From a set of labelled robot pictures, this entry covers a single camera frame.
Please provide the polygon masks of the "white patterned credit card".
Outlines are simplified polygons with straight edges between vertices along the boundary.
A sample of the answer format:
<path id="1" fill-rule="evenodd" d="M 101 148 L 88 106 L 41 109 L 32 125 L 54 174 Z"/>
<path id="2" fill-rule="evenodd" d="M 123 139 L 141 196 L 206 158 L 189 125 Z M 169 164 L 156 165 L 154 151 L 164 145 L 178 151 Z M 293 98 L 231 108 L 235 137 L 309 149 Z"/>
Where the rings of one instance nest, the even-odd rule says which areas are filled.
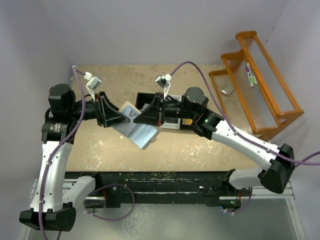
<path id="1" fill-rule="evenodd" d="M 130 120 L 133 120 L 137 116 L 139 116 L 141 112 L 137 108 L 135 108 L 133 105 L 127 104 L 121 110 L 121 113 L 124 116 L 128 117 Z"/>

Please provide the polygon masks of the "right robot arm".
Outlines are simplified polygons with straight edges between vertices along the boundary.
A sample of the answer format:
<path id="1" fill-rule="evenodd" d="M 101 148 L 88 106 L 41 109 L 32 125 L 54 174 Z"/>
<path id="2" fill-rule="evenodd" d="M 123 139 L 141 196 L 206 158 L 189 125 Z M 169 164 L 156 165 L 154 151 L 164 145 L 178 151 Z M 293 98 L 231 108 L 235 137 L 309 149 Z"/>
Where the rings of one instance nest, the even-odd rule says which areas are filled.
<path id="1" fill-rule="evenodd" d="M 180 101 L 164 97 L 163 93 L 137 93 L 135 106 L 141 110 L 133 121 L 160 127 L 165 118 L 191 120 L 188 129 L 200 137 L 224 144 L 248 157 L 258 166 L 229 170 L 222 190 L 228 196 L 247 187 L 263 186 L 282 194 L 295 169 L 285 158 L 293 157 L 293 148 L 287 144 L 277 146 L 228 125 L 227 120 L 208 108 L 209 99 L 199 87 L 190 87 Z"/>

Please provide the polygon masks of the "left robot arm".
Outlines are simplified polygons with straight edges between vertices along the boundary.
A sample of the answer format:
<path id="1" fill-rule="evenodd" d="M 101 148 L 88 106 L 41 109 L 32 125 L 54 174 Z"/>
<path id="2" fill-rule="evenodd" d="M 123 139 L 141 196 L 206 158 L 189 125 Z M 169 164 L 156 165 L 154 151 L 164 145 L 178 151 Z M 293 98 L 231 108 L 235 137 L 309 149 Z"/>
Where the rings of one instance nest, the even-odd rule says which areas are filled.
<path id="1" fill-rule="evenodd" d="M 129 123 L 106 94 L 96 94 L 97 101 L 76 101 L 75 92 L 67 84 L 50 88 L 50 108 L 45 113 L 41 128 L 42 163 L 39 179 L 35 182 L 32 202 L 28 210 L 20 213 L 19 221 L 34 229 L 69 232 L 76 220 L 76 208 L 89 194 L 98 196 L 103 191 L 99 173 L 83 174 L 67 192 L 63 192 L 66 166 L 75 134 L 83 120 L 96 119 L 108 128 Z"/>

